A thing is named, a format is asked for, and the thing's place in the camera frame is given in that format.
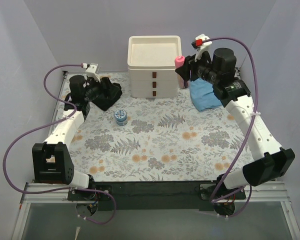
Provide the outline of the cream three-drawer organizer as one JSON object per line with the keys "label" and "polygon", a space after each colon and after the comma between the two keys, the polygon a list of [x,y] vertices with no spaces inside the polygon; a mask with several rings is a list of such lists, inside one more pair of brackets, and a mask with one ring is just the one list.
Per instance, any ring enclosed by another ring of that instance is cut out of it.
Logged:
{"label": "cream three-drawer organizer", "polygon": [[127,66],[134,98],[174,98],[179,89],[175,58],[182,55],[177,35],[131,36]]}

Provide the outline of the blue round tin jar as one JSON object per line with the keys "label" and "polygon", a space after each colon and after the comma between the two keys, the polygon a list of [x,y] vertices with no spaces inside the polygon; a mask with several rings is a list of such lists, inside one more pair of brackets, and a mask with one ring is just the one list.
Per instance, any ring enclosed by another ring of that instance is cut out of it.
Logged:
{"label": "blue round tin jar", "polygon": [[128,122],[128,115],[124,109],[118,109],[114,112],[114,119],[117,125],[124,126]]}

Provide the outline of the pink-capped tube of pencils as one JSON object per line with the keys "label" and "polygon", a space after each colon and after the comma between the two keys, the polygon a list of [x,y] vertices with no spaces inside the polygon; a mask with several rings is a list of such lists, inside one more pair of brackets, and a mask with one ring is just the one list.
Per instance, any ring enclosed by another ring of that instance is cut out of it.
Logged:
{"label": "pink-capped tube of pencils", "polygon": [[189,87],[188,82],[183,79],[183,65],[185,62],[185,57],[179,55],[174,60],[175,72],[177,73],[177,80],[180,89],[187,89]]}

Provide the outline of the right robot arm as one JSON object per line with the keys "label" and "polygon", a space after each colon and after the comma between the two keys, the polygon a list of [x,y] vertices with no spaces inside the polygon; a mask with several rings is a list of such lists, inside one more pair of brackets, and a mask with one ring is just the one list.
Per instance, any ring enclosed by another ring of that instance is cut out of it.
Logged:
{"label": "right robot arm", "polygon": [[255,109],[257,101],[252,98],[247,85],[236,77],[236,62],[233,50],[218,48],[213,56],[204,51],[199,60],[195,55],[185,57],[183,64],[175,70],[184,81],[202,79],[212,85],[214,95],[245,135],[243,145],[250,148],[251,163],[217,178],[211,196],[222,199],[229,198],[240,187],[256,187],[284,176],[295,159],[294,151],[282,147]]}

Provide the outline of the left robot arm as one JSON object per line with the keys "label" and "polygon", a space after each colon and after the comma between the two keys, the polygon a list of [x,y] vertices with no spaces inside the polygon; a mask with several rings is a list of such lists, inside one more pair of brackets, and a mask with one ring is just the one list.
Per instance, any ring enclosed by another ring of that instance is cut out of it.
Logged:
{"label": "left robot arm", "polygon": [[88,174],[75,170],[69,148],[90,112],[90,102],[102,93],[102,85],[89,76],[75,75],[69,80],[70,93],[65,98],[62,117],[50,136],[43,143],[32,147],[34,177],[38,183],[64,184],[79,188],[85,200],[96,196],[96,187],[89,183]]}

